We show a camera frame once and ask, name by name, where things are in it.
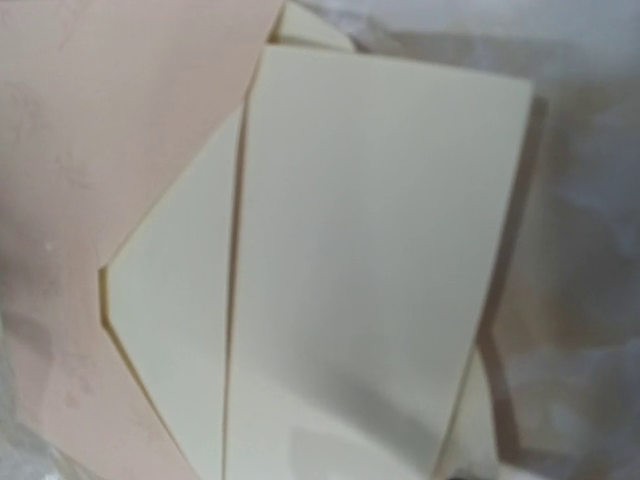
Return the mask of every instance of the pink envelope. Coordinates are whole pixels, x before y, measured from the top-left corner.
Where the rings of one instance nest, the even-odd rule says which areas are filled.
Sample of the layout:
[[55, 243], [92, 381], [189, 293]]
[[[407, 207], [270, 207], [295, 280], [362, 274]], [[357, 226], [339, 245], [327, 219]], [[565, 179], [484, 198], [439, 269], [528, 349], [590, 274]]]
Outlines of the pink envelope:
[[0, 304], [19, 418], [106, 480], [196, 475], [98, 271], [241, 101], [279, 0], [0, 4]]

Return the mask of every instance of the pink paper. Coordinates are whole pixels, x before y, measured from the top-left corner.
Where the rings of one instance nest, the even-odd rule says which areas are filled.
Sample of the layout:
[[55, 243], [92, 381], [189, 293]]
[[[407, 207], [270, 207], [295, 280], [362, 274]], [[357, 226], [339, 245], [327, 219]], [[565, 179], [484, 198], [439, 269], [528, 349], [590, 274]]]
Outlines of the pink paper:
[[0, 304], [18, 415], [107, 480], [196, 478], [100, 326], [98, 270], [238, 105], [278, 6], [0, 3]]

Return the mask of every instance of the paper sheet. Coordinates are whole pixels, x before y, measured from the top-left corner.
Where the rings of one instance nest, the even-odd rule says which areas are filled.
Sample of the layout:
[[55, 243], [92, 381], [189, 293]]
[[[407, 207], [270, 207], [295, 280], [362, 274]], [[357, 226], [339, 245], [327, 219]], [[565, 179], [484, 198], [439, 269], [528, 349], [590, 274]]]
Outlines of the paper sheet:
[[105, 313], [203, 480], [222, 472], [231, 225], [242, 107], [105, 267]]
[[101, 330], [98, 269], [238, 105], [278, 7], [0, 5], [0, 303], [18, 415], [107, 480], [195, 478]]
[[230, 479], [430, 473], [529, 101], [516, 80], [268, 48], [248, 105]]
[[[353, 48], [349, 48], [352, 45], [351, 40], [345, 34], [341, 34], [342, 39], [338, 39], [334, 31], [326, 28], [302, 28], [308, 23], [309, 15], [312, 15], [311, 12], [305, 11], [305, 7], [287, 3], [284, 13], [276, 36], [281, 43], [314, 44], [328, 49], [343, 45], [342, 51], [353, 51]], [[436, 478], [448, 478], [461, 467], [482, 477], [491, 478], [496, 475], [500, 462], [491, 393], [477, 346], [471, 355], [469, 371], [463, 381], [459, 401], [450, 434], [442, 448], [442, 457], [437, 462]]]

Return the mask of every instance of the plastic wrap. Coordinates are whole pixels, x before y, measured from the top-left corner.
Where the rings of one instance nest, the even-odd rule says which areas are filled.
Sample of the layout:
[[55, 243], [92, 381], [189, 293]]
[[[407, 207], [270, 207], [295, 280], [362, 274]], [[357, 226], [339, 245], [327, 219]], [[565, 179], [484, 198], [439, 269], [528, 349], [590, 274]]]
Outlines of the plastic wrap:
[[[363, 50], [535, 82], [535, 169], [480, 338], [500, 454], [547, 478], [640, 478], [640, 4], [311, 5]], [[0, 388], [1, 480], [94, 478], [16, 425], [6, 364]]]

